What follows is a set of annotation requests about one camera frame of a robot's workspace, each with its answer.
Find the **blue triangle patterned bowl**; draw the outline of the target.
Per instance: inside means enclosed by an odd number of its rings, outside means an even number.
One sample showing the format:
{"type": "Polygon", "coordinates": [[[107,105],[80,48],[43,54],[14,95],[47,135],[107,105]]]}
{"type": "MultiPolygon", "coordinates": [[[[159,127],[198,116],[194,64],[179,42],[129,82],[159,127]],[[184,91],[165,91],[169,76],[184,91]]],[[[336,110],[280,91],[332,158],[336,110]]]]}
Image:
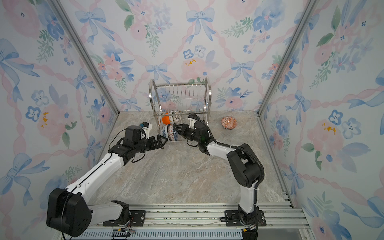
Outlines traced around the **blue triangle patterned bowl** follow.
{"type": "Polygon", "coordinates": [[[176,129],[174,129],[174,125],[168,125],[167,131],[168,131],[168,139],[171,142],[177,142],[180,140],[179,133],[177,132],[176,129]]]}

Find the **blue floral ceramic bowl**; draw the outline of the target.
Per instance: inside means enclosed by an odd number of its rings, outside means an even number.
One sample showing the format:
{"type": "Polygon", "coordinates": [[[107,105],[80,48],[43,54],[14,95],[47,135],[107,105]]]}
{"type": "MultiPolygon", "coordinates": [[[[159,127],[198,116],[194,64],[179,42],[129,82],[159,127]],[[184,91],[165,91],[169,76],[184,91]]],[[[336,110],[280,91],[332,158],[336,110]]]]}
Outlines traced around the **blue floral ceramic bowl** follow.
{"type": "Polygon", "coordinates": [[[161,130],[161,135],[165,137],[166,139],[169,139],[168,136],[168,125],[164,125],[162,130],[161,130]]]}

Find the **orange plastic bowl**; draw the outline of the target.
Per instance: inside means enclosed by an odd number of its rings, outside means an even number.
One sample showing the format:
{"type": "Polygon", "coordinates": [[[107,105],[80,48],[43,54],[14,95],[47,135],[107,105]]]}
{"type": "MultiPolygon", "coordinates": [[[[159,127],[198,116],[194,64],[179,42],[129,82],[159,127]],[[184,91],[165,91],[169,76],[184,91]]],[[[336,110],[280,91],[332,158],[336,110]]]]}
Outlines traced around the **orange plastic bowl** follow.
{"type": "Polygon", "coordinates": [[[165,116],[162,117],[162,122],[164,125],[171,125],[172,124],[171,118],[168,114],[166,114],[165,116]]]}

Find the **red patterned ceramic bowl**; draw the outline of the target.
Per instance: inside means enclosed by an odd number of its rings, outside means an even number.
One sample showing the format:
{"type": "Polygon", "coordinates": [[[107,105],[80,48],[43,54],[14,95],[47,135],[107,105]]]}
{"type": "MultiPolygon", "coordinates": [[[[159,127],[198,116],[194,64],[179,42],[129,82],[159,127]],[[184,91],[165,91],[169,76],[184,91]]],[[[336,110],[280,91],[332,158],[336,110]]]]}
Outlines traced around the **red patterned ceramic bowl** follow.
{"type": "Polygon", "coordinates": [[[224,129],[233,130],[237,127],[238,122],[234,117],[226,116],[226,117],[222,118],[221,124],[222,124],[224,129]]]}

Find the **white mesh strainer basket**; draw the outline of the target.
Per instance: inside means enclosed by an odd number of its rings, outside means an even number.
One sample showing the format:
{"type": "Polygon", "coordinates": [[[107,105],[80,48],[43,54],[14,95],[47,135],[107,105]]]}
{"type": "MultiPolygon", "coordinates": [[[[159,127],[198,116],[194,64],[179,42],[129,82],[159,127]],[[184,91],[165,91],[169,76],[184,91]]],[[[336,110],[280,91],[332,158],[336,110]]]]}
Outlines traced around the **white mesh strainer basket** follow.
{"type": "Polygon", "coordinates": [[[175,123],[176,123],[177,125],[182,123],[182,117],[181,117],[181,115],[180,115],[179,113],[176,113],[176,114],[174,115],[174,117],[176,118],[175,123]]]}

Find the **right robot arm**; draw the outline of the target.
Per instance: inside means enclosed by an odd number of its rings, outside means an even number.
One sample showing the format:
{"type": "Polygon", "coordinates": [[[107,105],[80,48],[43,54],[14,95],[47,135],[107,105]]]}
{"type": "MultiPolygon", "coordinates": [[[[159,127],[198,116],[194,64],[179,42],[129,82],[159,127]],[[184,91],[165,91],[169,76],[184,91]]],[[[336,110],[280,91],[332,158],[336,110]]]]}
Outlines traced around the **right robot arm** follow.
{"type": "Polygon", "coordinates": [[[196,142],[203,154],[228,161],[234,178],[241,186],[239,221],[244,226],[255,225],[258,217],[258,190],[265,178],[265,169],[251,147],[248,144],[235,146],[219,142],[208,125],[201,121],[195,122],[192,128],[187,124],[179,124],[173,129],[186,140],[196,142]]]}

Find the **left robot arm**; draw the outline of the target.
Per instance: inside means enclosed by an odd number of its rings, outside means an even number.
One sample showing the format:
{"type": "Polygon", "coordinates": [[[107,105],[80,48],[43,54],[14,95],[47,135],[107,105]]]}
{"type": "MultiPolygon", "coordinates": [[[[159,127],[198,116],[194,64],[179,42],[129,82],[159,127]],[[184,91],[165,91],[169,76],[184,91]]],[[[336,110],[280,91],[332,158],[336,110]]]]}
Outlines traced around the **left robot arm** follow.
{"type": "Polygon", "coordinates": [[[48,198],[46,224],[62,234],[80,236],[88,227],[112,221],[127,226],[133,220],[129,204],[112,200],[107,204],[89,205],[96,191],[117,170],[124,167],[135,155],[162,149],[167,138],[157,135],[137,142],[119,140],[105,157],[76,182],[54,189],[48,198]]]}

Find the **steel two-tier dish rack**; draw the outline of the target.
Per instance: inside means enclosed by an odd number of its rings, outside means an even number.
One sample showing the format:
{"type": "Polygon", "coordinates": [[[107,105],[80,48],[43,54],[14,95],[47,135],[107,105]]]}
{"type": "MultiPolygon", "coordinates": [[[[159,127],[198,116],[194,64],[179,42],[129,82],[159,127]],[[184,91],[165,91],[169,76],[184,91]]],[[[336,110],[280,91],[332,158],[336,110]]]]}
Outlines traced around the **steel two-tier dish rack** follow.
{"type": "MultiPolygon", "coordinates": [[[[209,125],[212,88],[209,79],[197,78],[188,83],[156,84],[155,80],[149,83],[149,100],[158,125],[158,133],[164,126],[162,117],[168,114],[179,113],[181,124],[189,125],[188,118],[204,122],[209,125]]],[[[186,139],[180,136],[179,141],[186,139]]]]}

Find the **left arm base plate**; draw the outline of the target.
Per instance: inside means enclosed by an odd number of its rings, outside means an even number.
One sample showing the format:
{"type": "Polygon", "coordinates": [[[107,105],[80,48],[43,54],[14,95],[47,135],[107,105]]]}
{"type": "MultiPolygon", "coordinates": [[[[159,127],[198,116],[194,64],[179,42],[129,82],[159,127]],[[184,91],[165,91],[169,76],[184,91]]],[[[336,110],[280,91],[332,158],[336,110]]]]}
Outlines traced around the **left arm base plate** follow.
{"type": "Polygon", "coordinates": [[[103,227],[142,227],[146,218],[145,210],[129,210],[117,220],[103,222],[103,227]]]}

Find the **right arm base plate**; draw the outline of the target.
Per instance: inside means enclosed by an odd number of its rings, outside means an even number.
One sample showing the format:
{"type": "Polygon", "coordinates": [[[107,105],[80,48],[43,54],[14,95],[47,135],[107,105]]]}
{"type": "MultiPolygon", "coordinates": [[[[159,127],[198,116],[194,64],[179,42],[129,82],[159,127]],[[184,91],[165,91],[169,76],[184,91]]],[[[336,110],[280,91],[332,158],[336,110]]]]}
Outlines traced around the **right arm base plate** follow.
{"type": "Polygon", "coordinates": [[[220,218],[221,222],[225,223],[227,227],[266,227],[267,222],[264,212],[255,210],[250,214],[243,211],[225,211],[224,216],[220,218]]]}

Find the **aluminium mounting rail frame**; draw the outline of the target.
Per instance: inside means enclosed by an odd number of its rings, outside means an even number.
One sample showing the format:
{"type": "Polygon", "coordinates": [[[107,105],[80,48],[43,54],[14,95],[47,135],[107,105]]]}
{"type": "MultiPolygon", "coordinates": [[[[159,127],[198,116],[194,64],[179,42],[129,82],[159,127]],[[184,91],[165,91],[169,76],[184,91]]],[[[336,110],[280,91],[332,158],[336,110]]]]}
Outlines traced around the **aluminium mounting rail frame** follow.
{"type": "Polygon", "coordinates": [[[313,240],[302,209],[289,201],[259,203],[258,227],[244,227],[236,205],[132,205],[132,226],[119,231],[102,223],[79,240],[313,240]]]}

